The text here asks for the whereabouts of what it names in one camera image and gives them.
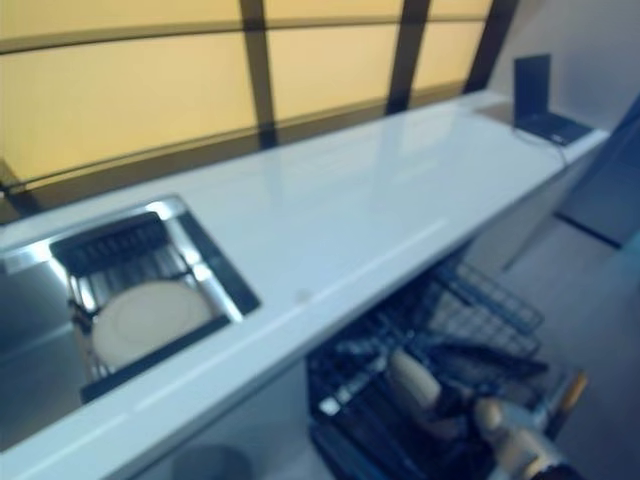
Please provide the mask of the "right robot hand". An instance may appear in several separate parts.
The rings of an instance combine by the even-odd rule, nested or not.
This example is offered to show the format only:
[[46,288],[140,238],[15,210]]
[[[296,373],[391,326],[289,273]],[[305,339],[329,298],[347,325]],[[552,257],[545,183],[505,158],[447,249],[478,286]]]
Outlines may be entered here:
[[421,395],[415,422],[437,440],[452,442],[473,438],[472,402],[457,390],[445,388],[436,395]]

